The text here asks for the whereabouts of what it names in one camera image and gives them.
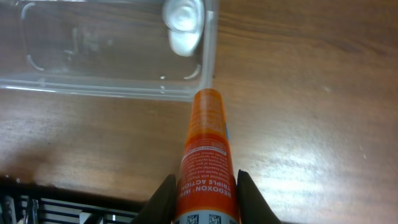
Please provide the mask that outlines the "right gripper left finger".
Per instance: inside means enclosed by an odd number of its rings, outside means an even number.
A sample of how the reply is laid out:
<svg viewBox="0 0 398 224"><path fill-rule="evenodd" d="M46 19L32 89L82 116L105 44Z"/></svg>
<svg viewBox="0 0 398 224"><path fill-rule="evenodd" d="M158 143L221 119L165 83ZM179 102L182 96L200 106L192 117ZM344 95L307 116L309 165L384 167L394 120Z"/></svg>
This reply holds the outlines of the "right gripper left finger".
<svg viewBox="0 0 398 224"><path fill-rule="evenodd" d="M171 224L177 199L176 176L168 175L130 224Z"/></svg>

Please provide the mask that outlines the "white spray bottle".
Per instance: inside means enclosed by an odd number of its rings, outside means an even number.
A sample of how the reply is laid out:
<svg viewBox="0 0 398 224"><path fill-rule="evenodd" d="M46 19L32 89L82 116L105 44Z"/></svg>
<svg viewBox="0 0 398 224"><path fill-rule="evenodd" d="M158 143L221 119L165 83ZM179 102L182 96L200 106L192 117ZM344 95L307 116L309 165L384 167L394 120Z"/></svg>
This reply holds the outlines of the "white spray bottle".
<svg viewBox="0 0 398 224"><path fill-rule="evenodd" d="M204 27L205 8L202 0L166 0L162 18L168 27L170 47L182 57L194 54Z"/></svg>

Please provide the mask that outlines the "orange tube white cap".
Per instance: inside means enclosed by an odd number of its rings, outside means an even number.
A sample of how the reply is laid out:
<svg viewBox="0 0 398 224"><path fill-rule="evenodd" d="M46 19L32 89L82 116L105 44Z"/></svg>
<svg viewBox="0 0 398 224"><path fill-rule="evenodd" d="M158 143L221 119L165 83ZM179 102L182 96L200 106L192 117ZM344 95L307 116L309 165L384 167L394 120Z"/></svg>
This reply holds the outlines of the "orange tube white cap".
<svg viewBox="0 0 398 224"><path fill-rule="evenodd" d="M194 96L177 189L174 223L239 223L223 100L214 89Z"/></svg>

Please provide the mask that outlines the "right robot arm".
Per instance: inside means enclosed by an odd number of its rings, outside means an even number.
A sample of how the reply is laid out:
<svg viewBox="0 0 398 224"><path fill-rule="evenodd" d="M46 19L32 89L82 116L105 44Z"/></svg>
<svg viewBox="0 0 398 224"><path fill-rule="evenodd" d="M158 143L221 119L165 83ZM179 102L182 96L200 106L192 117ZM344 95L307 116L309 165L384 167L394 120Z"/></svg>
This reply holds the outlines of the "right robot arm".
<svg viewBox="0 0 398 224"><path fill-rule="evenodd" d="M1 223L200 223L174 215L177 184L168 175L147 203L87 194L36 183L22 184L1 176ZM241 223L283 223L268 206L251 176L238 173L238 202Z"/></svg>

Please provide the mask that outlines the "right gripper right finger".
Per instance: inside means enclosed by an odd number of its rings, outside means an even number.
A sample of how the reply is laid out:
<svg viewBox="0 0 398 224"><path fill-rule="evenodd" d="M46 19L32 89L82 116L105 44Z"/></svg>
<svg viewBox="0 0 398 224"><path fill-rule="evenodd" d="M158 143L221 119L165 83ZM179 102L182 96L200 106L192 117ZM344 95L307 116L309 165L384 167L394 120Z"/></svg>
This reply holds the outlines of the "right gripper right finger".
<svg viewBox="0 0 398 224"><path fill-rule="evenodd" d="M248 172L239 170L237 196L242 224L282 224Z"/></svg>

